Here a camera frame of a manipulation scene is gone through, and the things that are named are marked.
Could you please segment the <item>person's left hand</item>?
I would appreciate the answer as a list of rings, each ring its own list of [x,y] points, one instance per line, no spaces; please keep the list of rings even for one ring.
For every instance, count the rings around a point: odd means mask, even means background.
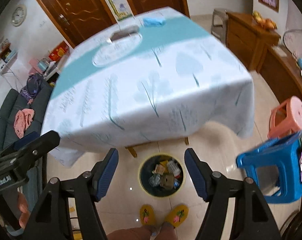
[[[21,228],[25,228],[26,224],[30,217],[30,212],[28,209],[28,203],[25,198],[25,196],[22,193],[18,193],[18,209],[21,212],[21,215],[19,217],[19,224]]]

